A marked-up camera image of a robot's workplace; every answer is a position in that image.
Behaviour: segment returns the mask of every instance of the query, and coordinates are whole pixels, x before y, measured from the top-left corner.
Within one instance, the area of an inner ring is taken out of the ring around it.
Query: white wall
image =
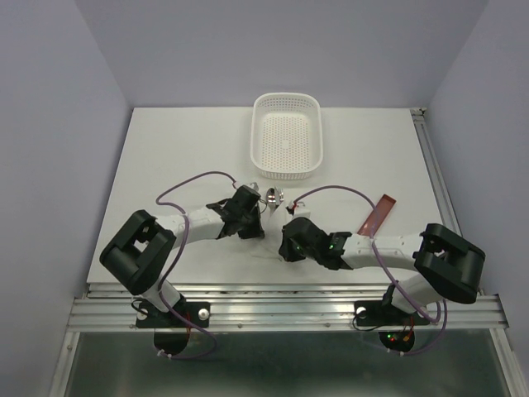
[[[462,232],[529,379],[529,2],[491,0],[427,111]]]
[[[1,395],[48,393],[129,116],[73,1],[2,1]]]
[[[76,0],[135,106],[424,106],[486,0]]]

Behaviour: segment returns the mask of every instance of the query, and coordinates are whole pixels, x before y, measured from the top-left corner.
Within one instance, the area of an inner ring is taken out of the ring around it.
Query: white table
[[[102,249],[137,209],[174,213],[155,205],[156,196],[179,181],[207,170],[236,179],[284,188],[287,201],[323,184],[358,189],[375,202],[382,194],[397,200],[379,236],[421,232],[441,216],[409,109],[323,108],[324,156],[315,174],[301,181],[264,179],[250,161],[251,108],[136,108],[126,136],[103,219],[89,283],[117,281],[99,263]],[[231,197],[221,176],[199,179],[170,198],[186,210]],[[326,232],[356,231],[370,212],[361,198],[327,191],[306,198],[311,219]],[[169,281],[176,284],[371,284],[386,283],[380,269],[331,271],[305,260],[286,263],[261,255],[262,242],[229,237],[185,248]],[[395,270],[401,280],[411,275]]]

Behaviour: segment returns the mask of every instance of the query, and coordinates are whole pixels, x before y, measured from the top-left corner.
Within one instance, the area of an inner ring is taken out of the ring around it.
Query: wire
[[[401,293],[401,295],[410,303],[410,305],[419,314],[421,314],[421,316],[423,316],[430,323],[435,323],[435,324],[439,323],[439,320],[441,320],[441,304],[439,302],[436,302],[437,315],[436,315],[435,318],[431,317],[427,312],[422,310],[420,304],[404,290],[404,288],[398,283],[397,280],[395,280],[395,278],[393,277],[393,275],[389,271],[389,268],[384,263],[384,259],[380,255],[379,249],[377,248],[377,246],[376,246],[376,244],[374,242],[374,230],[376,230],[375,228],[376,228],[376,226],[379,223],[379,211],[376,208],[376,206],[374,205],[373,201],[371,201],[371,199],[369,197],[367,197],[365,194],[363,194],[359,190],[352,189],[352,188],[349,188],[347,186],[342,186],[342,185],[338,185],[338,184],[329,184],[327,186],[321,186],[319,188],[316,188],[316,189],[313,189],[313,190],[309,190],[305,194],[302,194],[298,198],[294,199],[294,201],[293,201],[293,209],[297,207],[299,200],[304,199],[305,197],[307,197],[310,194],[314,194],[316,192],[319,192],[319,191],[325,190],[325,189],[347,190],[347,191],[349,191],[351,193],[359,195],[361,198],[363,198],[365,201],[367,201],[369,203],[369,205],[373,209],[374,215],[375,215],[375,222],[374,222],[374,224],[371,227],[371,230],[369,232],[369,238],[371,239],[371,247],[373,249],[373,253],[374,253],[374,256],[375,256],[377,262],[379,263],[380,267],[382,267],[382,269],[383,269],[384,273],[386,274],[386,276],[391,280],[391,284],[393,284],[395,286],[395,288],[398,290],[398,292]],[[416,354],[420,354],[422,352],[426,352],[426,351],[430,350],[437,342],[439,342],[439,340],[441,340],[441,337],[443,336],[443,333],[446,330],[446,322],[448,321],[448,308],[446,306],[446,300],[443,299],[442,302],[443,302],[443,305],[444,305],[445,317],[443,318],[443,325],[441,327],[441,330],[439,331],[439,334],[436,336],[436,338],[430,344],[428,344],[427,346],[425,346],[425,347],[423,347],[423,348],[421,348],[421,349],[419,349],[417,351],[408,352],[408,353],[399,352],[398,354],[405,355],[405,356],[415,356]]]
[[[264,209],[263,209],[263,211],[259,212],[259,213],[263,213],[263,212],[266,211],[266,209],[268,208],[268,201],[264,201],[264,200],[263,200],[263,201],[259,200],[259,201],[260,201],[261,203],[264,204]]]
[[[368,329],[358,328],[358,326],[356,325],[356,315],[353,317],[353,321],[351,321],[350,323],[356,331],[361,331],[361,332],[374,331],[375,329],[379,329],[380,327],[382,327],[382,325],[378,325],[377,327],[372,327]]]
[[[147,311],[144,310],[144,309],[140,309],[140,308],[138,308],[138,307],[136,307],[136,306],[134,305],[136,302],[143,302],[143,299],[138,299],[138,298],[133,299],[133,300],[131,301],[131,306],[132,306],[132,308],[133,308],[136,312],[141,313],[141,314],[143,314],[144,316],[148,316],[148,315],[149,315],[149,312],[147,312]]]
[[[441,330],[437,333],[434,340],[428,343],[426,346],[421,347],[420,349],[413,350],[407,353],[403,353],[402,356],[416,356],[417,354],[428,352],[443,338],[443,336],[445,335],[446,324],[448,323],[448,307],[446,305],[446,299],[443,299],[443,310],[444,310],[443,325],[441,326]],[[393,350],[391,352],[401,355],[400,352],[396,352]]]
[[[180,211],[182,213],[183,223],[184,223],[182,242],[180,243],[180,247],[179,247],[179,250],[178,250],[178,252],[176,254],[176,257],[173,259],[173,262],[171,262],[171,264],[169,265],[169,268],[164,273],[164,275],[162,275],[162,277],[160,278],[160,282],[158,283],[158,295],[160,296],[160,300],[162,301],[164,306],[169,310],[169,312],[171,314],[173,314],[178,320],[180,320],[182,323],[186,324],[188,327],[195,328],[197,331],[199,331],[199,332],[203,333],[204,335],[210,337],[212,342],[213,342],[212,348],[210,348],[209,350],[207,350],[205,352],[198,353],[198,354],[196,354],[194,356],[183,356],[183,357],[181,357],[181,356],[172,356],[170,354],[166,354],[165,352],[159,351],[159,354],[161,356],[168,357],[171,360],[192,360],[192,359],[195,359],[195,358],[204,357],[204,356],[210,354],[211,352],[213,352],[215,349],[217,349],[217,339],[215,338],[215,335],[213,335],[207,329],[204,329],[204,328],[198,326],[197,324],[192,323],[187,318],[185,318],[180,313],[178,313],[176,310],[174,310],[171,307],[171,305],[169,304],[169,302],[167,302],[167,300],[165,299],[164,295],[162,294],[162,285],[165,282],[165,280],[167,280],[167,277],[169,276],[171,271],[173,271],[174,267],[178,263],[180,257],[183,254],[183,249],[185,248],[185,245],[186,245],[186,243],[188,241],[188,237],[189,237],[189,218],[188,218],[185,210],[182,207],[180,207],[178,204],[172,203],[170,201],[161,201],[161,200],[162,200],[162,198],[164,196],[166,196],[167,194],[175,191],[177,188],[179,188],[181,186],[184,186],[185,184],[188,184],[189,182],[192,182],[192,181],[194,181],[194,180],[196,180],[198,178],[202,178],[203,176],[206,176],[206,175],[224,175],[227,178],[231,179],[231,182],[232,182],[231,186],[233,186],[233,188],[235,188],[235,182],[236,181],[231,175],[227,174],[226,172],[222,172],[222,171],[208,171],[208,172],[203,172],[203,173],[201,173],[199,175],[196,175],[196,176],[194,176],[192,178],[186,179],[184,182],[180,182],[179,184],[176,184],[175,186],[165,190],[155,200],[156,204],[158,204],[160,206],[168,206],[168,207],[172,207],[172,208],[175,208],[178,211]]]

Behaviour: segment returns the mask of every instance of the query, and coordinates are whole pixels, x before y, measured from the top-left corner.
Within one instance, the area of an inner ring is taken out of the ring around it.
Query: plastic basket
[[[320,104],[304,93],[266,93],[255,100],[250,157],[271,179],[304,179],[322,163]]]

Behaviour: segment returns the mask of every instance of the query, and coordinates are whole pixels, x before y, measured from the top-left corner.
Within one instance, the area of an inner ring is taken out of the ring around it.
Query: glass panel
[[[417,332],[416,347],[435,336]],[[82,335],[69,397],[508,395],[488,330],[448,331],[431,351],[388,354],[376,332],[233,333],[198,361],[157,357],[147,332]],[[189,354],[208,346],[193,333]]]

